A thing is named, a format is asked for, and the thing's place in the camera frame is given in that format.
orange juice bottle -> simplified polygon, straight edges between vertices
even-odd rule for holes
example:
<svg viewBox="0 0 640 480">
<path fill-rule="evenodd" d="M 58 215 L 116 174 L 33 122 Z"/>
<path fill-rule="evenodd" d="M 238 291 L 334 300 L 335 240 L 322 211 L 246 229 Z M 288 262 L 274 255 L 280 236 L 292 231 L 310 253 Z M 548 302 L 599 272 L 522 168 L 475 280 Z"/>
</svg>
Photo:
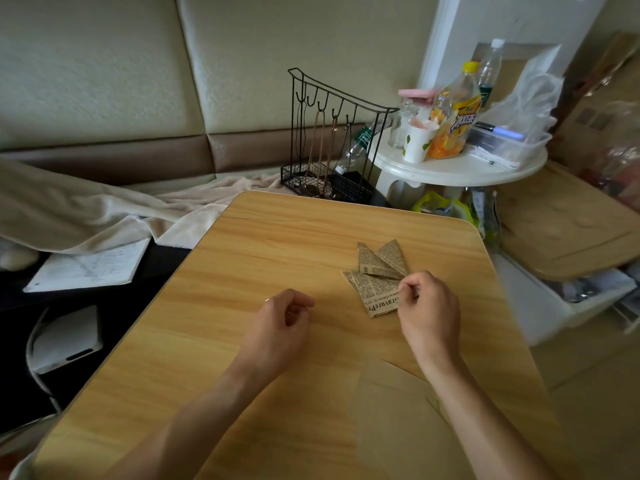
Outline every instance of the orange juice bottle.
<svg viewBox="0 0 640 480">
<path fill-rule="evenodd" d="M 477 62 L 465 62 L 462 74 L 441 90 L 434 101 L 431 119 L 440 128 L 429 145 L 428 158 L 454 157 L 462 151 L 482 102 L 477 68 Z"/>
</svg>

white round side table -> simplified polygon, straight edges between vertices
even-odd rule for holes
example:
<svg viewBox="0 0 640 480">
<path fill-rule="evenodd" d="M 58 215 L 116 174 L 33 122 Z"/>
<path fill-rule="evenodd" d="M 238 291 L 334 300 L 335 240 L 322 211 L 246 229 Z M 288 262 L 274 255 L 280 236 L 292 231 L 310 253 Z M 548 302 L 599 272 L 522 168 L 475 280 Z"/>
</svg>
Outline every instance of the white round side table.
<svg viewBox="0 0 640 480">
<path fill-rule="evenodd" d="M 443 160 L 409 163 L 402 156 L 402 148 L 392 148 L 388 145 L 389 131 L 390 128 L 373 138 L 369 154 L 369 160 L 373 161 L 373 154 L 378 140 L 380 140 L 374 162 L 374 165 L 381 171 L 376 190 L 384 195 L 389 202 L 391 202 L 390 199 L 393 199 L 393 184 L 398 180 L 404 181 L 416 189 L 416 192 L 412 192 L 412 194 L 418 195 L 414 200 L 424 194 L 426 184 L 442 185 L 446 187 L 446 197 L 457 198 L 464 187 L 506 184 L 529 177 L 540 170 L 547 161 L 547 151 L 542 149 L 527 165 L 516 170 L 498 163 L 489 163 L 464 153 Z"/>
</svg>

blanket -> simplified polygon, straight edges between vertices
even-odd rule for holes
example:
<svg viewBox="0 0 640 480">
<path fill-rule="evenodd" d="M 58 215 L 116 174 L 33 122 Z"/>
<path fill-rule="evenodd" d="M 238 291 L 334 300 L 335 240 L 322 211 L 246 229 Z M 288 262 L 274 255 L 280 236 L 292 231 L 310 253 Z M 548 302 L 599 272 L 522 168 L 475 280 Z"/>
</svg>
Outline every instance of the blanket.
<svg viewBox="0 0 640 480">
<path fill-rule="evenodd" d="M 0 157 L 0 237 L 39 251 L 93 253 L 152 237 L 193 249 L 241 192 L 286 192 L 279 175 L 226 177 L 151 195 Z"/>
</svg>

padded headboard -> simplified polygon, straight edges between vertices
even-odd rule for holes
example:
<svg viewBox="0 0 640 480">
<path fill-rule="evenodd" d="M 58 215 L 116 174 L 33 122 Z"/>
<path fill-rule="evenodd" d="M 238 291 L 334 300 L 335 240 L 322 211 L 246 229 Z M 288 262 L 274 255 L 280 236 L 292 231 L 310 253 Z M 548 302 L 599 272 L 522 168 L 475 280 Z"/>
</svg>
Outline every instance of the padded headboard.
<svg viewBox="0 0 640 480">
<path fill-rule="evenodd" d="M 282 164 L 287 69 L 395 104 L 436 3 L 3 0 L 0 154 L 119 184 Z"/>
</svg>

person's left hand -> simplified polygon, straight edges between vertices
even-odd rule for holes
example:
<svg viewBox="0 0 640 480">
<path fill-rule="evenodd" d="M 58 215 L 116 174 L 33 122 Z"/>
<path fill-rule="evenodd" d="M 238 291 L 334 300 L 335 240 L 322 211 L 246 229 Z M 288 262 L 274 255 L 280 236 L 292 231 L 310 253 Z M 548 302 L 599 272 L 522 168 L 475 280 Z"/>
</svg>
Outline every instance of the person's left hand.
<svg viewBox="0 0 640 480">
<path fill-rule="evenodd" d="M 309 308 L 315 304 L 310 296 L 286 289 L 269 298 L 254 316 L 236 362 L 249 368 L 261 387 L 276 379 L 300 352 L 307 337 Z"/>
</svg>

